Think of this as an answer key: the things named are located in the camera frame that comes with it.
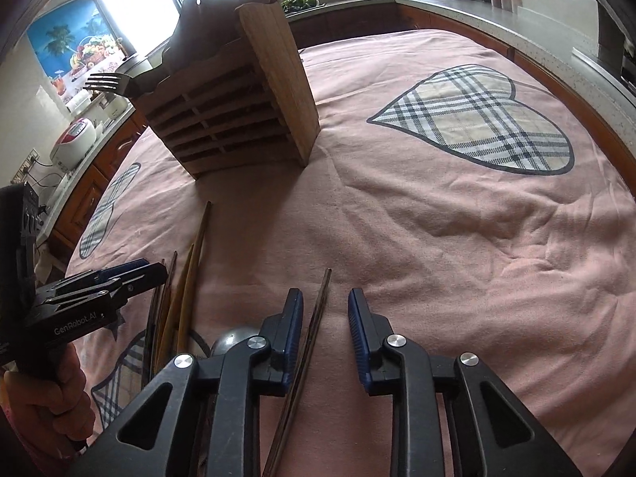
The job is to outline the left hand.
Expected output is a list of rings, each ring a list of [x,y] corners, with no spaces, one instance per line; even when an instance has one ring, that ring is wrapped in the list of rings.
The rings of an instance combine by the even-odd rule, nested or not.
[[[7,372],[3,383],[12,427],[30,448],[55,459],[69,459],[79,452],[79,442],[92,436],[96,417],[72,343],[66,346],[53,380]]]

